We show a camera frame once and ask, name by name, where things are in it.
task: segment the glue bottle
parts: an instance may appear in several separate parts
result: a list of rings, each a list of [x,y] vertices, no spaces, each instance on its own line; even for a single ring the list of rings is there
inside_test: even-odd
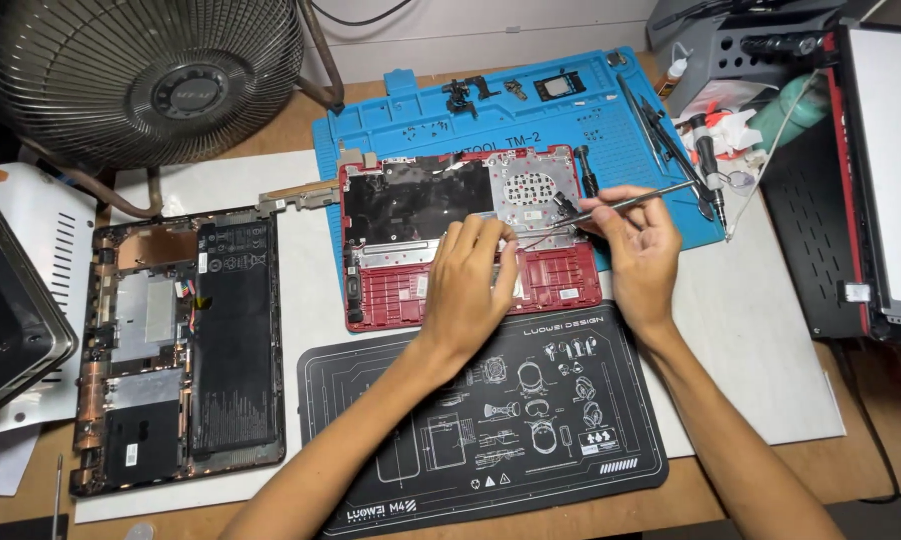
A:
[[[654,84],[654,92],[660,96],[661,101],[668,99],[671,92],[674,92],[674,87],[681,82],[681,77],[684,77],[687,68],[688,60],[683,57],[678,58],[670,65],[667,72],[660,76],[660,79]]]

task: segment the fan grille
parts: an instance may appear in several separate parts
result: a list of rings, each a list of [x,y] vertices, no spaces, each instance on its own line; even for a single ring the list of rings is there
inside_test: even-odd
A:
[[[86,167],[211,158],[287,104],[293,0],[0,0],[0,121]]]

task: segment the white label sticker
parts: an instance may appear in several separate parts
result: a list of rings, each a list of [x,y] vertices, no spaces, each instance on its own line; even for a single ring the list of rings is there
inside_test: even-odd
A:
[[[127,445],[124,453],[124,467],[133,467],[138,464],[138,443]]]
[[[428,277],[417,276],[417,290],[415,291],[417,298],[428,297]]]
[[[491,274],[491,289],[498,282],[498,274],[501,273],[501,265],[494,264],[493,272]],[[524,298],[524,283],[521,281],[521,274],[516,275],[516,280],[514,281],[514,293],[511,295],[514,298]]]

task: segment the person's right hand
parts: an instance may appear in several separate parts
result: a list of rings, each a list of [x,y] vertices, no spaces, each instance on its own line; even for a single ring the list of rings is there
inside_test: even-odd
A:
[[[634,185],[601,189],[596,198],[581,199],[580,207],[593,209],[583,229],[611,245],[613,300],[634,334],[653,348],[675,330],[671,299],[681,233],[660,197],[624,208],[627,219],[606,205],[649,191]]]

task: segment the black cable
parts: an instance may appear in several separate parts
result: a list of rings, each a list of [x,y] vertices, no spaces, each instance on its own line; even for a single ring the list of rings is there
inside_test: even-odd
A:
[[[314,7],[314,10],[317,11],[317,13],[336,22],[337,24],[343,24],[344,26],[367,26],[368,24],[374,24],[374,23],[378,22],[379,20],[387,19],[387,18],[391,17],[392,15],[394,15],[396,13],[397,10],[399,10],[400,8],[402,8],[404,6],[407,6],[408,4],[410,4],[410,0],[403,0],[396,6],[393,6],[390,9],[387,9],[385,12],[381,13],[380,15],[378,15],[372,19],[361,20],[361,21],[357,21],[357,22],[341,20],[341,19],[331,15],[330,13],[324,11],[324,9],[321,8],[321,6],[318,6],[316,3],[311,3],[311,6]]]
[[[884,442],[881,440],[881,436],[877,434],[877,429],[874,427],[874,422],[871,420],[870,413],[867,412],[867,405],[865,405],[864,398],[861,397],[861,387],[858,386],[858,374],[854,370],[854,364],[851,363],[850,358],[844,353],[844,348],[841,346],[839,340],[828,340],[828,346],[830,347],[830,352],[833,353],[834,360],[837,362],[837,369],[840,370],[840,376],[844,380],[844,385],[850,390],[853,402],[860,411],[860,416],[864,420],[867,433],[870,434],[871,439],[874,441],[876,451],[880,455],[880,461],[883,461],[883,467],[887,470],[887,475],[890,477],[890,485],[894,490],[894,492],[887,497],[860,498],[859,501],[867,503],[868,505],[890,505],[898,499],[901,499],[901,485],[897,482],[897,474],[894,472],[894,465],[890,462],[888,450],[884,448]]]

